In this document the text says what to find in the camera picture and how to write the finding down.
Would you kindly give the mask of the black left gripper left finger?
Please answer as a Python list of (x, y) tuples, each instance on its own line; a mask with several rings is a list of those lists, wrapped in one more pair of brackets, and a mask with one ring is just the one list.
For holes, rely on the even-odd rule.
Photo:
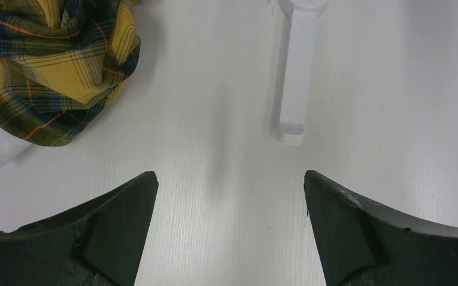
[(0, 285), (134, 285), (159, 183), (144, 172), (55, 216), (0, 232)]

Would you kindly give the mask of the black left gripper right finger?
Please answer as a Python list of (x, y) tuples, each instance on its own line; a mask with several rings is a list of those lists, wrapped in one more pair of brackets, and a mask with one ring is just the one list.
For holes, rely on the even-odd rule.
[(458, 285), (458, 227), (395, 210), (314, 170), (304, 193), (327, 285)]

